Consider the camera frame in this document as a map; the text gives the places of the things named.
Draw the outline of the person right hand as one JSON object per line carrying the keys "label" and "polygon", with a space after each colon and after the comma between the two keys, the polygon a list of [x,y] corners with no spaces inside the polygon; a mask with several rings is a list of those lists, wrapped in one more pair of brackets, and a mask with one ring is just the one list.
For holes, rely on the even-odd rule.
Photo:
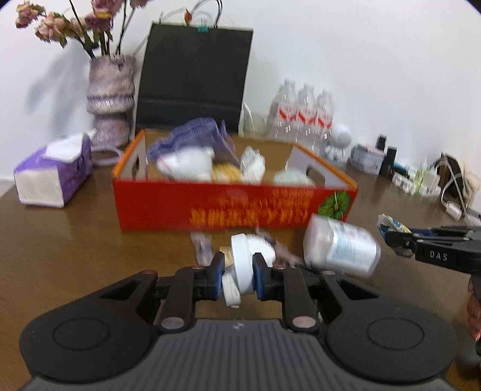
{"label": "person right hand", "polygon": [[472,279],[469,280],[468,292],[470,293],[470,298],[466,305],[466,311],[468,313],[468,330],[471,337],[478,341],[481,332],[481,306],[480,302],[475,297]]}

